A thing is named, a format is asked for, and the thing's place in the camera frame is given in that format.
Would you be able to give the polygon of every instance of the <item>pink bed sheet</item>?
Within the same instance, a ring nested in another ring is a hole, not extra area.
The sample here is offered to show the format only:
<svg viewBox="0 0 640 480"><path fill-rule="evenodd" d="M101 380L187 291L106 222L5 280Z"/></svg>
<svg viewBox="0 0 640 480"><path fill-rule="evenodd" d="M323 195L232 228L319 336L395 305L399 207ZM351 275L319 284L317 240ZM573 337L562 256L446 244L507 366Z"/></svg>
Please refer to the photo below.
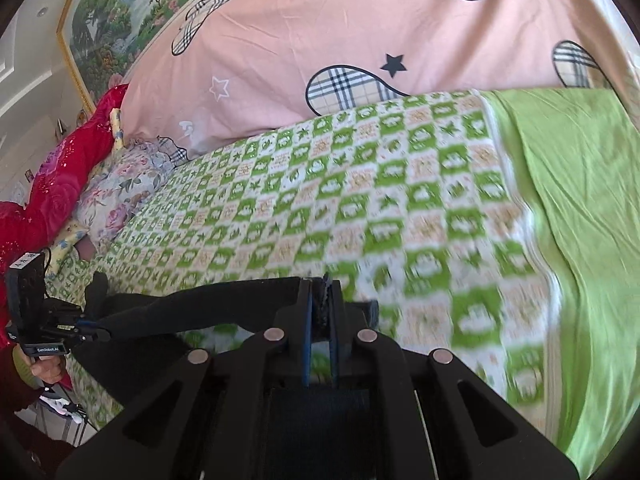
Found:
<svg viewBox="0 0 640 480"><path fill-rule="evenodd" d="M193 158L397 95L617 87L625 71L591 0L194 0L136 63L122 126Z"/></svg>

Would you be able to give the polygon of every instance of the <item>gold trim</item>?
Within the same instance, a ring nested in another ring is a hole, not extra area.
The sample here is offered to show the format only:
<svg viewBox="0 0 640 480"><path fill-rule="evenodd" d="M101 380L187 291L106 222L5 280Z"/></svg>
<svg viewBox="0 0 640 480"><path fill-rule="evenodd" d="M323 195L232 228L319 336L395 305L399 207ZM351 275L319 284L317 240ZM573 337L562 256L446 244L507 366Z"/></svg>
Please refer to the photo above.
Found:
<svg viewBox="0 0 640 480"><path fill-rule="evenodd" d="M62 50L62 57L64 58L66 67L71 74L71 79L73 79L74 84L76 85L76 90L78 90L80 98L84 103L85 110L88 114L92 114L93 112L95 112L95 104L89 97L89 92L87 91L86 86L84 85L84 82L82 81L82 78L78 73L78 66L74 63L74 60L71 56L71 51L66 45L65 39L62 37L62 30L65 27L66 16L68 15L69 7L71 7L72 1L73 0L65 1L65 6L62 8L62 14L60 15L60 20L58 21L56 37L58 38L58 45L60 46L60 50Z"/></svg>

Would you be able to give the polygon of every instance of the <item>green cuff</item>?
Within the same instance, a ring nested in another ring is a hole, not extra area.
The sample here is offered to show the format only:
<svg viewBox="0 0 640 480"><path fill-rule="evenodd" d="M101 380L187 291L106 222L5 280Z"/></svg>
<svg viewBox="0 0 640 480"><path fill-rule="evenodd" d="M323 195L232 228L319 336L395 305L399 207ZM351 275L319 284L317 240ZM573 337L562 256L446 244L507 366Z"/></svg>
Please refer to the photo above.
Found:
<svg viewBox="0 0 640 480"><path fill-rule="evenodd" d="M20 349L19 346L14 347L15 370L18 372L18 375L20 375L20 378L25 382L25 384L27 384L34 390L37 390L39 386L36 381L36 378L31 373L31 368L29 368L29 365L25 363L24 360L22 359L19 353L19 349Z"/></svg>

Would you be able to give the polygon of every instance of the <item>metal pin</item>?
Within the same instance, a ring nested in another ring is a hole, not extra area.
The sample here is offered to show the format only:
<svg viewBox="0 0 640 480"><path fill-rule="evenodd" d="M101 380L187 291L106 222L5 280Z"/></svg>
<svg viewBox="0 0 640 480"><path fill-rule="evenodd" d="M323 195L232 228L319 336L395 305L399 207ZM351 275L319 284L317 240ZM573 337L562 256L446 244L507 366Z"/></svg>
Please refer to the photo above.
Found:
<svg viewBox="0 0 640 480"><path fill-rule="evenodd" d="M433 353L433 358L436 362L440 363L441 365L448 365L450 362L453 361L453 354L449 352L449 350L446 350L444 348L438 348Z"/></svg>
<svg viewBox="0 0 640 480"><path fill-rule="evenodd" d="M378 339L378 332L370 328L363 328L358 332L358 339L363 343L373 343Z"/></svg>
<svg viewBox="0 0 640 480"><path fill-rule="evenodd" d="M284 330L275 326L264 331L264 338L267 341L280 341L284 337Z"/></svg>
<svg viewBox="0 0 640 480"><path fill-rule="evenodd" d="M207 360L209 359L209 354L206 350L198 348L196 350L191 350L187 359L192 365L201 365L202 363L207 362Z"/></svg>

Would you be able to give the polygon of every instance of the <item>green checkered blanket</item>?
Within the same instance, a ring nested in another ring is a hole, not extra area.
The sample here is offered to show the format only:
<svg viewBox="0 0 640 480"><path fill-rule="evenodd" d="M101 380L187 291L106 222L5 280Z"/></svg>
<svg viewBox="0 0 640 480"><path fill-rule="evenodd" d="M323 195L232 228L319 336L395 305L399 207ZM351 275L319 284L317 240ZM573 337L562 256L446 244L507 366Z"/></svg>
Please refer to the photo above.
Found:
<svg viewBox="0 0 640 480"><path fill-rule="evenodd" d="M152 295L328 270L348 299L378 299L380 330L404 348L451 348L555 435L558 286L479 94L366 105L216 150L177 170L108 254L67 260L49 291L81 302L96 269L113 291ZM248 335L218 326L184 337L220 352ZM328 373L326 348L313 363ZM105 424L119 406L73 359L69 368Z"/></svg>

